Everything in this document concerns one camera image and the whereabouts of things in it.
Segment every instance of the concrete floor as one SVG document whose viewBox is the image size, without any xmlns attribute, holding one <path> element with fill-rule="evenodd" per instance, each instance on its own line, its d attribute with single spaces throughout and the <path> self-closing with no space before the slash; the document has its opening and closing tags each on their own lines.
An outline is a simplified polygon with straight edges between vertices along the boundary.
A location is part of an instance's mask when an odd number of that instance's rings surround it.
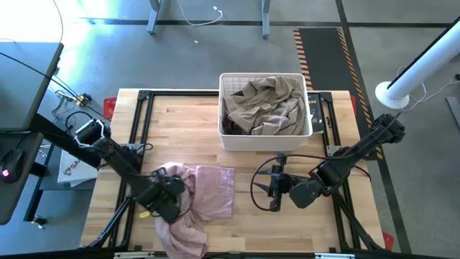
<svg viewBox="0 0 460 259">
<path fill-rule="evenodd" d="M 166 25 L 151 36 L 144 25 L 88 24 L 80 17 L 145 20 L 148 1 L 57 0 L 64 20 L 64 51 L 59 77 L 77 92 L 86 92 L 100 109 L 104 98 L 119 88 L 218 88 L 224 72 L 290 72 L 300 66 L 293 28 L 271 26 L 268 41 L 260 26 L 189 27 Z M 235 0 L 182 0 L 190 19 L 213 19 L 212 6 L 227 20 L 259 21 L 260 2 Z M 161 20 L 183 20 L 177 2 L 165 1 Z M 348 22 L 452 22 L 458 15 L 456 0 L 343 0 Z M 272 21 L 339 22 L 334 0 L 272 0 Z M 0 1 L 0 38 L 55 42 L 60 38 L 59 16 L 52 1 Z M 375 116 L 386 110 L 374 97 L 374 87 L 391 81 L 400 66 L 413 60 L 443 29 L 352 27 L 351 37 Z M 456 58 L 427 81 L 428 93 L 437 91 L 460 71 Z M 40 114 L 53 119 L 58 104 L 50 85 Z M 459 86 L 404 113 L 405 139 L 385 145 L 387 163 L 408 232 L 417 254 L 460 258 L 460 200 L 456 198 L 460 162 L 454 159 L 460 131 L 445 96 L 460 97 Z M 85 119 L 78 117 L 77 123 Z M 377 165 L 369 163 L 382 229 L 395 234 Z M 13 219 L 0 226 L 0 255 L 71 249 L 79 245 L 90 191 L 46 191 L 39 214 L 50 223 L 46 230 L 22 222 L 35 178 L 31 177 Z M 24 244 L 24 236 L 34 242 Z"/>
</svg>

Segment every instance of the white pipe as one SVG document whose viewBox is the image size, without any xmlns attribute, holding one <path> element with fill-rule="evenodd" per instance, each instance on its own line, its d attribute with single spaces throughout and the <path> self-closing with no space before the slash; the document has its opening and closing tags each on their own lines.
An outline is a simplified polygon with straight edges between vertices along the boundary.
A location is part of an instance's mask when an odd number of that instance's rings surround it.
<svg viewBox="0 0 460 259">
<path fill-rule="evenodd" d="M 392 109 L 408 105 L 409 94 L 430 74 L 460 53 L 460 20 L 449 29 L 425 54 L 394 81 L 382 82 L 375 89 L 377 99 Z"/>
</svg>

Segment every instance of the white plastic basket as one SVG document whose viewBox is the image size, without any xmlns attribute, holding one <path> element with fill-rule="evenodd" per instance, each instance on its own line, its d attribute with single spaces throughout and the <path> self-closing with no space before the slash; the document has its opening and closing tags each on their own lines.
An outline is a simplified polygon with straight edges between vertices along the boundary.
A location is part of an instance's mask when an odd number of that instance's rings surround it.
<svg viewBox="0 0 460 259">
<path fill-rule="evenodd" d="M 251 135 L 225 135 L 221 125 L 224 108 L 222 99 L 237 91 L 241 91 L 248 82 L 256 81 L 269 76 L 287 76 L 298 79 L 305 89 L 306 116 L 304 132 L 301 135 L 276 135 L 276 136 L 251 136 Z M 311 126 L 310 106 L 308 105 L 307 87 L 305 78 L 297 73 L 223 73 L 219 78 L 219 101 L 218 101 L 218 134 L 222 145 L 229 151 L 294 151 L 301 143 L 308 141 L 313 134 Z"/>
</svg>

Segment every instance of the pink towel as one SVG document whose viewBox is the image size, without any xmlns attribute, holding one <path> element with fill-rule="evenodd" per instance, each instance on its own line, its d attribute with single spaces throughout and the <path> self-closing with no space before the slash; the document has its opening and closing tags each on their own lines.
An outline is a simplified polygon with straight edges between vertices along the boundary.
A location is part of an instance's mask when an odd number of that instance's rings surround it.
<svg viewBox="0 0 460 259">
<path fill-rule="evenodd" d="M 155 222 L 158 237 L 172 259 L 202 258 L 208 250 L 208 235 L 201 221 L 231 218 L 234 199 L 234 169 L 197 166 L 196 170 L 181 163 L 162 165 L 168 175 L 178 174 L 189 191 L 180 195 L 180 210 L 185 213 L 169 225 L 159 217 Z"/>
</svg>

